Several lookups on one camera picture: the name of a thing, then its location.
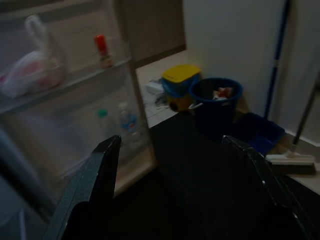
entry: water bottle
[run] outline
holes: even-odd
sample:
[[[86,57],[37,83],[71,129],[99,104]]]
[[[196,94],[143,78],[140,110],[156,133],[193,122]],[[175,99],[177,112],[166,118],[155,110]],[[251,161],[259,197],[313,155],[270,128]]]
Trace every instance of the water bottle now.
[[[127,102],[121,102],[119,107],[119,121],[127,144],[131,149],[141,145],[141,136],[137,127],[137,117],[131,111]]]
[[[108,110],[105,108],[101,108],[97,112],[100,127],[105,139],[111,138],[114,135],[117,135],[117,125],[114,118],[109,115]]]

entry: yellow container lid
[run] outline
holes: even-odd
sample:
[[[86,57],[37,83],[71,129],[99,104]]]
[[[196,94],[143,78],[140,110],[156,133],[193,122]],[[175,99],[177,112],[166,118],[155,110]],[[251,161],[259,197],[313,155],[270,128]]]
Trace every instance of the yellow container lid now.
[[[200,68],[190,64],[182,64],[166,70],[162,77],[169,82],[178,84],[199,73]]]

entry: blue bucket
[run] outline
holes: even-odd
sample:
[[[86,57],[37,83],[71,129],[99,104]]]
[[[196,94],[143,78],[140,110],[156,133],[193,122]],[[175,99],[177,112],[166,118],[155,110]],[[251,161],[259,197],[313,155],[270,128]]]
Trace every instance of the blue bucket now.
[[[232,96],[226,100],[213,100],[214,90],[232,88]],[[206,78],[195,82],[189,89],[194,104],[195,126],[199,132],[211,139],[221,139],[230,133],[236,105],[243,87],[227,78]]]

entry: black mat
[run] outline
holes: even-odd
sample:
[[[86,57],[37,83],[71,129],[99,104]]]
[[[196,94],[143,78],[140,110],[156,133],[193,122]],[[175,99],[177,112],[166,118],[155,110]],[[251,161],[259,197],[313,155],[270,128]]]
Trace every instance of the black mat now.
[[[250,188],[262,182],[227,148],[199,134],[189,114],[152,127],[151,136],[159,167],[114,199],[109,239],[248,239],[254,226],[247,199],[255,203]]]
[[[205,139],[189,114],[151,128],[159,167],[114,201],[111,239],[207,239],[223,228],[228,181],[220,144]]]

